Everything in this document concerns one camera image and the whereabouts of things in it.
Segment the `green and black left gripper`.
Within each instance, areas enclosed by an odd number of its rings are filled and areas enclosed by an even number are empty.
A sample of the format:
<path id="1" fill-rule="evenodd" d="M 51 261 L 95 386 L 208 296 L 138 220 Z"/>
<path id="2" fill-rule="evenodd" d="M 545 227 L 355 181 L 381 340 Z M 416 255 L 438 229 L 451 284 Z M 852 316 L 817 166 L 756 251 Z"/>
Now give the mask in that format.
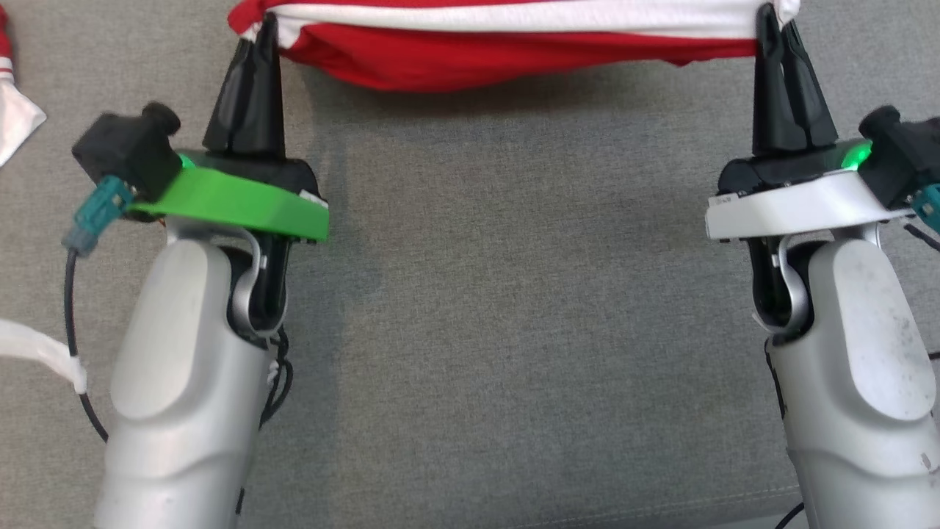
<path id="1" fill-rule="evenodd" d="M 270 11 L 255 43 L 241 39 L 236 46 L 203 137 L 208 151 L 232 149 L 245 107 L 246 151 L 285 157 L 278 18 Z M 182 169 L 160 200 L 135 202 L 129 215 L 138 220 L 174 215 L 316 242 L 328 238 L 329 205 L 306 161 L 229 158 L 188 148 L 178 156 Z"/>

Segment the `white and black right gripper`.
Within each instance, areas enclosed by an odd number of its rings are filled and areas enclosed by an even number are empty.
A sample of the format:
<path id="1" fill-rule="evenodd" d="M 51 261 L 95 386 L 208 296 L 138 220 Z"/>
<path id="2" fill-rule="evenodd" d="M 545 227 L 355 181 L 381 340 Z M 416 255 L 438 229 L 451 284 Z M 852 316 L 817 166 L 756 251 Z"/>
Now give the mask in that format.
<path id="1" fill-rule="evenodd" d="M 709 199 L 708 238 L 785 237 L 912 215 L 883 206 L 858 174 L 869 141 L 834 145 L 839 135 L 797 27 L 781 33 L 765 3 L 755 30 L 753 154 L 796 154 L 729 161 Z M 820 150 L 797 153 L 810 148 Z"/>

